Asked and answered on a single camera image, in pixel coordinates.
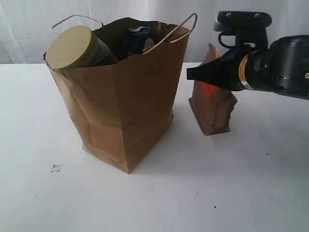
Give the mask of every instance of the white curtain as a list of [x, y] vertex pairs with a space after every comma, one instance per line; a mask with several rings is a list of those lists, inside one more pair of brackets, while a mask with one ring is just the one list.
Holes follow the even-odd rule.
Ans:
[[[220, 10], [269, 13], [273, 19], [267, 28], [269, 42], [309, 34], [309, 0], [0, 0], [0, 63], [43, 63], [42, 55], [56, 37], [51, 26], [72, 14], [88, 15], [105, 24], [127, 16], [179, 24], [193, 12], [198, 14], [198, 22], [185, 61], [198, 62], [204, 58], [209, 42], [226, 51], [212, 29]], [[75, 17], [58, 29], [78, 24], [100, 27]]]

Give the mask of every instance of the white table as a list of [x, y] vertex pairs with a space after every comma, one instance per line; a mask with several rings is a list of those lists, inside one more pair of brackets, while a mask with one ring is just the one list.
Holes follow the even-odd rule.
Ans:
[[196, 65], [132, 174], [82, 150], [45, 65], [0, 65], [0, 231], [308, 231], [309, 101], [235, 93], [231, 132], [206, 137], [188, 104]]

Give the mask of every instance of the paper bag handle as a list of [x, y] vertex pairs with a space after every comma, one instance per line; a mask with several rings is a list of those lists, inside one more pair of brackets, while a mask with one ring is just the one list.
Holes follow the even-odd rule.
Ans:
[[180, 40], [180, 39], [182, 39], [183, 37], [185, 37], [185, 36], [187, 36], [188, 34], [190, 34], [193, 30], [194, 30], [194, 28], [195, 28], [195, 26], [196, 26], [196, 24], [197, 24], [197, 13], [193, 13], [193, 14], [191, 14], [188, 18], [186, 18], [180, 25], [178, 25], [177, 27], [175, 27], [169, 34], [167, 34], [160, 42], [158, 42], [155, 46], [153, 46], [152, 48], [150, 48], [147, 52], [144, 52], [143, 54], [147, 54], [147, 53], [149, 53], [150, 51], [152, 51], [152, 50], [154, 50], [156, 47], [158, 47], [160, 44], [162, 44], [172, 33], [174, 33], [178, 28], [180, 28], [182, 25], [184, 25], [190, 18], [192, 18], [193, 16], [195, 16], [195, 20], [194, 20], [194, 24], [193, 24], [193, 26], [192, 26], [192, 29], [188, 32], [188, 33], [186, 33], [185, 35], [183, 35], [182, 37], [180, 37], [180, 38], [178, 38], [178, 39], [176, 39], [176, 40], [174, 40], [174, 41], [172, 41], [172, 42], [176, 42], [176, 41], [178, 41], [178, 40]]
[[58, 23], [56, 23], [55, 25], [52, 26], [52, 30], [54, 31], [54, 33], [61, 34], [61, 33], [62, 33], [61, 31], [56, 31], [56, 30], [54, 30], [54, 28], [55, 28], [56, 26], [58, 26], [59, 24], [63, 23], [64, 21], [67, 21], [69, 18], [72, 18], [72, 17], [74, 17], [74, 16], [79, 16], [79, 17], [83, 17], [83, 18], [88, 18], [88, 19], [91, 19], [91, 20], [93, 20], [93, 21], [95, 21], [95, 22], [100, 23], [100, 24], [102, 25], [102, 27], [104, 26], [103, 22], [101, 22], [101, 21], [99, 21], [99, 20], [96, 20], [96, 19], [94, 19], [94, 18], [92, 18], [92, 17], [88, 17], [88, 16], [81, 15], [81, 14], [74, 14], [74, 15], [72, 14], [71, 16], [69, 16], [69, 17], [67, 17], [67, 18], [65, 18], [65, 19], [62, 19], [60, 22], [58, 22]]

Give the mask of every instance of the brown paper bag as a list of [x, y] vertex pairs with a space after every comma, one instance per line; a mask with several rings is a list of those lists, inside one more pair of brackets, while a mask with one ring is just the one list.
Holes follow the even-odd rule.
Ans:
[[[219, 51], [209, 44], [208, 54], [202, 64], [213, 61], [219, 56]], [[230, 90], [194, 81], [189, 103], [204, 135], [230, 131], [230, 116], [237, 103], [236, 97]]]
[[[52, 70], [83, 149], [130, 173], [158, 141], [173, 119], [189, 34], [182, 25], [122, 18], [95, 30], [120, 60], [108, 66]], [[126, 57], [123, 33], [150, 27], [155, 46]]]

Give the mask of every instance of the jar lid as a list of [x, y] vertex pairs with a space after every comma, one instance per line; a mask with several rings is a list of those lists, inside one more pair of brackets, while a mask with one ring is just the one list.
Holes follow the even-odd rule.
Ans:
[[53, 69], [87, 67], [95, 57], [98, 38], [86, 26], [67, 29], [49, 46], [45, 60]]

